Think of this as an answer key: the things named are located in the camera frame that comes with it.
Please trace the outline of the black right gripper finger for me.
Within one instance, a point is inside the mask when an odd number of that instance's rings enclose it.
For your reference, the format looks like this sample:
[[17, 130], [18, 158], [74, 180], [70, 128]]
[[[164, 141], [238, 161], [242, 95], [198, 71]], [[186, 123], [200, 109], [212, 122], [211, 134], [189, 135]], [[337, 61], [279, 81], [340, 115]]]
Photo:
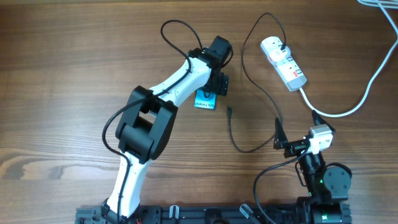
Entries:
[[288, 145], [283, 125], [279, 118], [275, 119], [274, 149], [284, 149]]
[[326, 122], [315, 110], [312, 110], [312, 118], [315, 126], [327, 125], [332, 132], [335, 132], [335, 128]]

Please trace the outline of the blue Galaxy S25 smartphone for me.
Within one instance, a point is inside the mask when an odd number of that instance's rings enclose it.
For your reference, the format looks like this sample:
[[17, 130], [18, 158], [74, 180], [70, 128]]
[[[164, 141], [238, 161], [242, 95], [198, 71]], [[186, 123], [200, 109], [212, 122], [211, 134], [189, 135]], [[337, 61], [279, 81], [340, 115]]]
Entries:
[[194, 107], [214, 110], [216, 108], [216, 94], [197, 90], [195, 95]]

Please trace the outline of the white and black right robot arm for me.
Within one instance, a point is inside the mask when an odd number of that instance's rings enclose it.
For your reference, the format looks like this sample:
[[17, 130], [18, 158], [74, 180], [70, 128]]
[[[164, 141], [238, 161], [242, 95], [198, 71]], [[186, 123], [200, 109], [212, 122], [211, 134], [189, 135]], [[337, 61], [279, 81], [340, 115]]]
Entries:
[[[260, 172], [253, 183], [255, 203], [266, 223], [351, 223], [351, 210], [345, 204], [353, 173], [339, 162], [327, 164], [322, 151], [328, 149], [336, 132], [316, 111], [312, 111], [314, 126], [301, 140], [289, 141], [282, 122], [275, 119], [274, 149], [283, 149], [288, 159]], [[261, 205], [257, 196], [259, 179], [271, 170], [295, 164], [301, 186], [308, 190], [307, 197], [298, 197], [295, 203]]]

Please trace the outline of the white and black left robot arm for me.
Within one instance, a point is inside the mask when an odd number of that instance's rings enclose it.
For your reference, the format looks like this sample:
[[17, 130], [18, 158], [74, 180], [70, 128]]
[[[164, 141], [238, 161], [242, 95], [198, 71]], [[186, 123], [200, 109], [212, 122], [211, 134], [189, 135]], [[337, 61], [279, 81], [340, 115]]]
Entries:
[[137, 86], [104, 125], [104, 146], [121, 158], [114, 190], [101, 205], [108, 223], [137, 220], [147, 170], [169, 142], [178, 107], [197, 90], [227, 94], [229, 77], [221, 70], [233, 57], [228, 40], [216, 36], [209, 47], [178, 52], [184, 63], [174, 74], [149, 89]]

